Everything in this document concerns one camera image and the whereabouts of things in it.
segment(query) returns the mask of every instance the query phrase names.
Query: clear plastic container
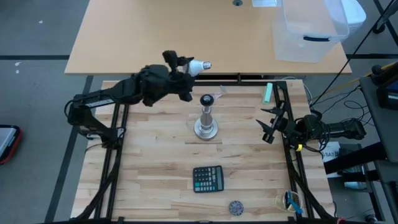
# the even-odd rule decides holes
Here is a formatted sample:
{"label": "clear plastic container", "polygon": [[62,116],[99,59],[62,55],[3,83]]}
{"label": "clear plastic container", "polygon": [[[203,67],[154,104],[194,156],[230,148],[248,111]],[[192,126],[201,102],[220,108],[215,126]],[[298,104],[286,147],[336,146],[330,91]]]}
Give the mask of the clear plastic container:
{"label": "clear plastic container", "polygon": [[[286,200],[285,200],[286,193],[287,191],[276,196],[275,198],[276,207],[284,212],[296,212],[293,206],[289,206],[288,208],[286,208]],[[300,208],[303,208],[303,201],[301,200],[300,196],[296,192],[291,192],[291,193],[292,193],[292,198],[294,198],[294,202]]]}
{"label": "clear plastic container", "polygon": [[349,34],[341,0],[279,0],[278,5],[272,26],[278,60],[319,62]]}

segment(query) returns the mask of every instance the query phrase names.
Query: gray carpet floor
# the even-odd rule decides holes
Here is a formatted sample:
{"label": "gray carpet floor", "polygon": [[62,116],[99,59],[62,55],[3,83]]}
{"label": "gray carpet floor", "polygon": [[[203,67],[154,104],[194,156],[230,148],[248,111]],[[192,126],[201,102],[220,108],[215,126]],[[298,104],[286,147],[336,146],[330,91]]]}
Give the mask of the gray carpet floor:
{"label": "gray carpet floor", "polygon": [[[362,28],[344,41],[347,54],[353,53],[374,21],[380,16],[373,1],[359,0],[368,19]],[[389,0],[380,0],[386,7]],[[88,0],[0,0],[0,55],[68,55],[83,19]],[[398,30],[398,15],[391,17]],[[396,54],[398,46],[391,34],[371,34],[359,50],[360,54]],[[334,86],[369,73],[375,64],[387,65],[396,60],[352,60],[353,74],[337,79]],[[22,128],[24,139],[13,160],[0,166],[0,223],[40,223],[44,221],[55,182],[65,153],[71,126],[63,114],[64,104],[81,93],[85,77],[63,74],[66,60],[0,60],[0,124],[15,124]],[[319,95],[334,76],[303,78],[313,96]],[[95,77],[91,91],[98,90],[103,80],[125,77]],[[351,87],[332,95],[352,90]],[[366,102],[357,91],[347,100],[362,105]],[[316,105],[325,111],[335,100]],[[360,110],[351,110],[338,103],[325,113],[324,122],[337,122],[359,117]],[[366,125],[368,135],[362,141],[339,139],[341,143],[361,143],[363,146],[378,141],[375,128]],[[87,140],[78,137],[67,179],[58,206],[56,220],[70,216]],[[330,180],[337,214],[363,221],[372,208],[369,195],[343,187],[341,180]],[[391,214],[381,198],[387,222]]]}

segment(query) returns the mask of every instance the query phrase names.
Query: green object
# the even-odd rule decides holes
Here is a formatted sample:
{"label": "green object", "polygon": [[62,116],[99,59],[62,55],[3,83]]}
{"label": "green object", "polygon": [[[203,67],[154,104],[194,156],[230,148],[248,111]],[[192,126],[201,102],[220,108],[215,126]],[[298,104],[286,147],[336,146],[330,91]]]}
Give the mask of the green object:
{"label": "green object", "polygon": [[268,83],[264,89],[264,97],[262,99],[262,104],[269,104],[271,101],[271,93],[272,93],[272,83]]}

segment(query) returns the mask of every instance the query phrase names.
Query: silver lamp base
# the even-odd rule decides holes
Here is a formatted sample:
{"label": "silver lamp base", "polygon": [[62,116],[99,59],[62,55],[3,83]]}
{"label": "silver lamp base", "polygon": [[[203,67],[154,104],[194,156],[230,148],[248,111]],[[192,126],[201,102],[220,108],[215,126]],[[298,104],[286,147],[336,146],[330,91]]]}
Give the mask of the silver lamp base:
{"label": "silver lamp base", "polygon": [[199,118],[195,122],[194,130],[195,130],[195,134],[198,136],[198,138],[200,138],[201,140],[204,140],[204,141],[210,141],[217,135],[218,124],[217,124],[216,120],[213,120],[213,122],[211,122],[210,128],[203,129],[203,126],[201,125],[200,118]]}

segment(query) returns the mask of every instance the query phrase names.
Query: round coaster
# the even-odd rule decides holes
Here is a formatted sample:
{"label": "round coaster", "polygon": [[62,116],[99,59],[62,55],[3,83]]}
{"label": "round coaster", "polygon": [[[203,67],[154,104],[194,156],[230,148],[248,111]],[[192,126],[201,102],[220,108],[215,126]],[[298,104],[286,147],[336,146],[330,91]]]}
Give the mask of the round coaster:
{"label": "round coaster", "polygon": [[229,212],[232,215],[242,215],[243,213],[243,204],[239,201],[233,201],[229,205]]}

